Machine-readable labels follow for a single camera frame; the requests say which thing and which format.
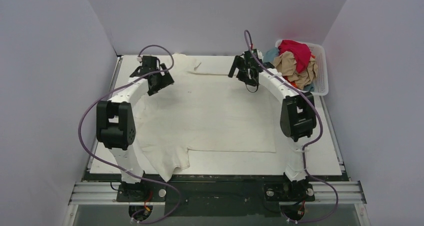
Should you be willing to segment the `cream white t shirt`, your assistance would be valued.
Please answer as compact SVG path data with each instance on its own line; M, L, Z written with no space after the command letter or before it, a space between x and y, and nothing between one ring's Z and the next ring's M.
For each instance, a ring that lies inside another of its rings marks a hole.
M271 94L252 93L227 76L233 57L163 58L174 84L136 104L134 150L139 162L170 180L176 168L192 165L190 151L274 153Z

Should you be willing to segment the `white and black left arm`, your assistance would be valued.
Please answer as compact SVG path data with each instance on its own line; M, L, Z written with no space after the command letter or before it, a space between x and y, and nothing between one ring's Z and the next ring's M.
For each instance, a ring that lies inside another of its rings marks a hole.
M137 201L145 200L149 187L141 182L144 170L135 155L136 124L133 108L143 96L152 96L172 85L174 80L168 68L158 57L141 56L139 66L114 96L96 105L96 137L116 160L121 180L131 185L130 195Z

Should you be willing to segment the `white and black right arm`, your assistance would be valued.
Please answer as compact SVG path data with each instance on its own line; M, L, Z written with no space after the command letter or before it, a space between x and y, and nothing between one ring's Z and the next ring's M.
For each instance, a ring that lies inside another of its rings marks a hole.
M303 145L309 142L317 126L314 108L308 103L314 104L314 97L311 93L294 91L271 63L258 64L255 60L257 55L256 49L253 53L245 51L242 55L236 55L228 77L236 75L239 81L256 88L262 85L281 103L279 125L288 140L284 175L290 180L284 184L282 192L288 200L296 200L303 193L302 186L297 181L307 178Z

